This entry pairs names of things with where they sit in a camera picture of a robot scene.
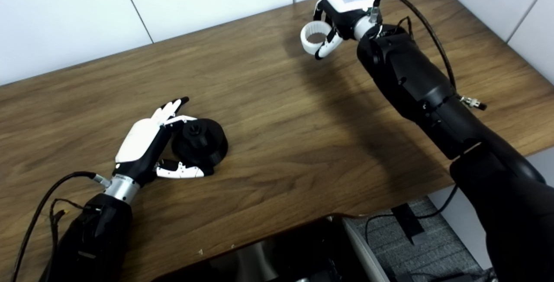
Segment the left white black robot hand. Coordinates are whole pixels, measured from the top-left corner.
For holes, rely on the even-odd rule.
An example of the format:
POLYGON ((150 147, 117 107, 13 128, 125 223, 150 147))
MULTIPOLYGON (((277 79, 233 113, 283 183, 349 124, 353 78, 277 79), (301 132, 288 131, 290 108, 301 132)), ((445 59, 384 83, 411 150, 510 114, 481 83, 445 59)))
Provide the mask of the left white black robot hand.
POLYGON ((173 134, 196 118, 178 115, 188 97, 178 98, 158 107, 154 114, 133 124, 117 155, 113 176, 131 178, 144 187, 156 178, 186 179, 208 177, 212 169, 186 164, 183 160, 162 159, 161 155, 173 134))

